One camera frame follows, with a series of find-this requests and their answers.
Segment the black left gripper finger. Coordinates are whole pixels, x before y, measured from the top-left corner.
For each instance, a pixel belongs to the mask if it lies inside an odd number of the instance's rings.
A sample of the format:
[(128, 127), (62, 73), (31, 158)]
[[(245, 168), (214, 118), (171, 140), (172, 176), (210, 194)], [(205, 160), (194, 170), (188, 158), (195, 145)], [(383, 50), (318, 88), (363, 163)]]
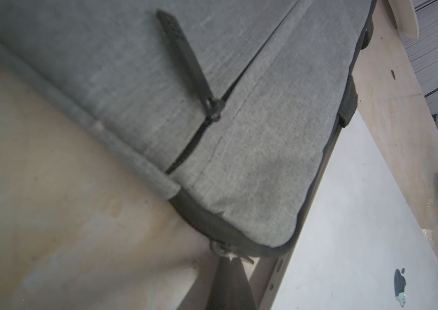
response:
[(257, 310), (241, 259), (219, 259), (205, 309)]

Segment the white laptop yellow logo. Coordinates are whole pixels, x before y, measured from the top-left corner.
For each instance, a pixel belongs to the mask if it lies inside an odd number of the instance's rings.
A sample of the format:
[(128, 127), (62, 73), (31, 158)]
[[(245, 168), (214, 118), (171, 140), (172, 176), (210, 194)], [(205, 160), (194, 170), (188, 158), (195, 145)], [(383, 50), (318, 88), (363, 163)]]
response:
[(261, 309), (438, 309), (438, 256), (356, 114)]

